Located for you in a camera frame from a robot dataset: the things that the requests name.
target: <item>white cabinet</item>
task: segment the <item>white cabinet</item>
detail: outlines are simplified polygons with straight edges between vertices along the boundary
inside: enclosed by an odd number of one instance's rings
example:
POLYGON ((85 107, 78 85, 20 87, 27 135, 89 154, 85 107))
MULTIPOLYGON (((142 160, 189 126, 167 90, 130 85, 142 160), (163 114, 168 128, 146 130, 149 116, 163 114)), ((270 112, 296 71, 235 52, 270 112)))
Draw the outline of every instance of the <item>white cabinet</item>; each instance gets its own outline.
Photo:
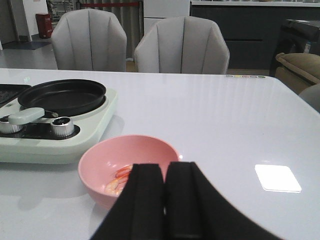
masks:
POLYGON ((143 0, 144 32, 161 19, 190 15, 190 0, 143 0))

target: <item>chair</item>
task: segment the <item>chair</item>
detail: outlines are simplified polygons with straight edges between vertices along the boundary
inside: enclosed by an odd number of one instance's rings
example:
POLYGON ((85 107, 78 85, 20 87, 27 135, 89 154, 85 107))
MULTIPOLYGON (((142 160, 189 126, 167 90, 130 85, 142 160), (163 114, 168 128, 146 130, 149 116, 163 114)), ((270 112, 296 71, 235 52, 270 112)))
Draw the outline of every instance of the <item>chair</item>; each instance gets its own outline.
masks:
POLYGON ((299 96, 320 113, 320 84, 307 87, 299 96))
POLYGON ((141 73, 225 74, 230 53, 215 22, 179 16, 156 22, 134 56, 141 73))
POLYGON ((296 94, 320 83, 320 56, 311 53, 279 53, 275 56, 280 66, 274 77, 296 94))
POLYGON ((67 12, 51 39, 60 70, 126 70, 127 36, 111 12, 97 9, 67 12))

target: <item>beige sofa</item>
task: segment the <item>beige sofa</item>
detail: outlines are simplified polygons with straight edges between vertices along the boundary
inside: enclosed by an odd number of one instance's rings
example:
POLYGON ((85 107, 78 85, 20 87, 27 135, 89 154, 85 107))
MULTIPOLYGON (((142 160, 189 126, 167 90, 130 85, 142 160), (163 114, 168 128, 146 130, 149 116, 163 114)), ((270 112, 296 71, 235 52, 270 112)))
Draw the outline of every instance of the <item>beige sofa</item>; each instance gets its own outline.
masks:
POLYGON ((310 53, 279 53, 275 59, 282 64, 275 71, 275 78, 282 81, 296 94, 320 83, 320 56, 310 53))

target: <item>pan handle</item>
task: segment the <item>pan handle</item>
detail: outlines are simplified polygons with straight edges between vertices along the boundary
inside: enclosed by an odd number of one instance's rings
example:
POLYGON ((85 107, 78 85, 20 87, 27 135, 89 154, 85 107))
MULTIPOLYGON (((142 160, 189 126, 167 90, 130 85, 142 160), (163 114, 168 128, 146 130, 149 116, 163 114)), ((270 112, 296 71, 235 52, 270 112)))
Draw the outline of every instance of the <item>pan handle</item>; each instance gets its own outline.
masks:
POLYGON ((11 114, 8 121, 12 125, 23 125, 30 123, 45 115, 45 110, 41 107, 31 107, 17 113, 11 114))

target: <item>black frying pan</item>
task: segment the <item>black frying pan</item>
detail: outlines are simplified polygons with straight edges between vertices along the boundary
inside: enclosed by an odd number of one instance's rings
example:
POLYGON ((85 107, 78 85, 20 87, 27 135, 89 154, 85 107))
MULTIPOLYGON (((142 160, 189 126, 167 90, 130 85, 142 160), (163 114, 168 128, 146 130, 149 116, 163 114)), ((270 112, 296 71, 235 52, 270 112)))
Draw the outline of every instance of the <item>black frying pan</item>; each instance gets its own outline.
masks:
POLYGON ((105 86, 96 81, 66 79, 32 86, 18 97, 18 102, 25 109, 43 108, 45 118, 71 117, 99 107, 105 94, 105 86))

